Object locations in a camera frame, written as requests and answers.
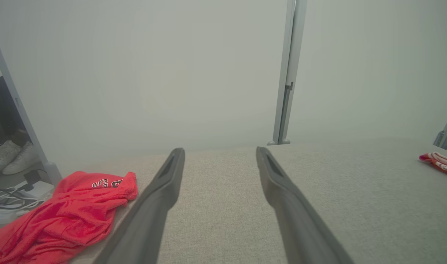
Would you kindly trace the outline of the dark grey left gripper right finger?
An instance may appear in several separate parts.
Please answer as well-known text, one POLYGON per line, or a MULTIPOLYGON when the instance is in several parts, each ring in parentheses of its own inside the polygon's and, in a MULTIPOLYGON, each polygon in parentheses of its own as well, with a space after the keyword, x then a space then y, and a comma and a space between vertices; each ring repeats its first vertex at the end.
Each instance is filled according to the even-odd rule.
POLYGON ((274 209, 289 264, 352 264, 334 234, 268 148, 257 147, 264 196, 274 209))

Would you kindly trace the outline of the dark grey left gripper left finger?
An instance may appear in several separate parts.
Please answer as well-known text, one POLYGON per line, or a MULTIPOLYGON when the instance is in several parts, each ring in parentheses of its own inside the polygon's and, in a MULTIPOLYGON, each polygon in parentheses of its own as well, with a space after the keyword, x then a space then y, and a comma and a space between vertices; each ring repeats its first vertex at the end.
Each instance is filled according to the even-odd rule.
POLYGON ((95 259, 96 264, 156 264, 169 210, 178 200, 185 150, 173 149, 95 259))

